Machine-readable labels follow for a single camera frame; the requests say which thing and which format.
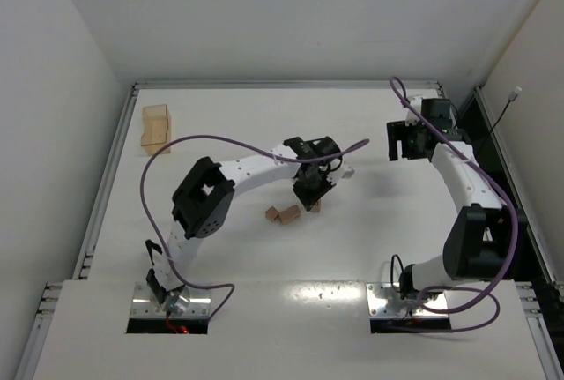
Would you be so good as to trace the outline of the wooden block stack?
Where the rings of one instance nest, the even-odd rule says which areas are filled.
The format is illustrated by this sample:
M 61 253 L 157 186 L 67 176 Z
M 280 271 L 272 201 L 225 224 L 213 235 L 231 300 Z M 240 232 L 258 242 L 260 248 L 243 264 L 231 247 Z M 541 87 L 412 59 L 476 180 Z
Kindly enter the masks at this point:
M 280 212 L 278 218 L 282 225 L 287 225 L 294 222 L 301 216 L 301 209 L 298 205 L 292 205 Z

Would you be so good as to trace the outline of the amber transparent plastic container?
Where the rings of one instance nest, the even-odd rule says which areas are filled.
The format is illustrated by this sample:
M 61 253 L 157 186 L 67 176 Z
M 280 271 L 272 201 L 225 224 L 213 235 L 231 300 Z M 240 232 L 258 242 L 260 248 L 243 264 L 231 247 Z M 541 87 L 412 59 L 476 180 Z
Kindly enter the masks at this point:
M 148 156 L 153 156 L 171 141 L 172 122 L 168 106 L 159 104 L 143 107 L 142 122 L 140 145 Z

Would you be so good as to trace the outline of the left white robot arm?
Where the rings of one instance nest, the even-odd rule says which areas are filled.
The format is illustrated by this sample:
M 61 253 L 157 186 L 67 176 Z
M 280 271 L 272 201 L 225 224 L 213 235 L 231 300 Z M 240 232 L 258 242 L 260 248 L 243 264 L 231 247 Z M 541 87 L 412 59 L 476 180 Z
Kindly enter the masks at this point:
M 344 151 L 328 136 L 288 138 L 268 150 L 254 148 L 252 152 L 220 162 L 209 156 L 200 158 L 173 193 L 169 235 L 158 233 L 156 242 L 145 243 L 152 264 L 146 283 L 161 307 L 172 307 L 188 290 L 205 288 L 188 281 L 183 270 L 204 240 L 223 227 L 237 197 L 289 181 L 301 207 L 310 212 L 339 181 L 353 174 L 343 160 Z

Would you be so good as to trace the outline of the wooden block letter D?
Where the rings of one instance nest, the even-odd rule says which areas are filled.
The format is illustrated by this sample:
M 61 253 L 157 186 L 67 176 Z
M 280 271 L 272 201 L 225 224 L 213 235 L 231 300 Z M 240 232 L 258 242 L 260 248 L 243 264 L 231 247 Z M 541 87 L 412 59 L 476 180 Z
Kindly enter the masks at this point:
M 319 213 L 321 211 L 321 201 L 318 200 L 314 203 L 309 211 L 312 213 Z

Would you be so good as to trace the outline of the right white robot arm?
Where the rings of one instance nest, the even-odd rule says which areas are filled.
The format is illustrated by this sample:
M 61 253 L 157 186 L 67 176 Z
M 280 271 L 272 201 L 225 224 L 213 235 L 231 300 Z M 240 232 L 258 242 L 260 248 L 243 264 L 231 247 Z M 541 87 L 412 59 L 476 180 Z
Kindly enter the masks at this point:
M 524 212 L 509 209 L 507 199 L 479 174 L 470 138 L 455 127 L 448 100 L 412 96 L 408 101 L 406 118 L 387 124 L 389 158 L 429 160 L 457 216 L 439 256 L 403 268 L 401 297 L 413 299 L 427 287 L 512 279 L 528 225 Z

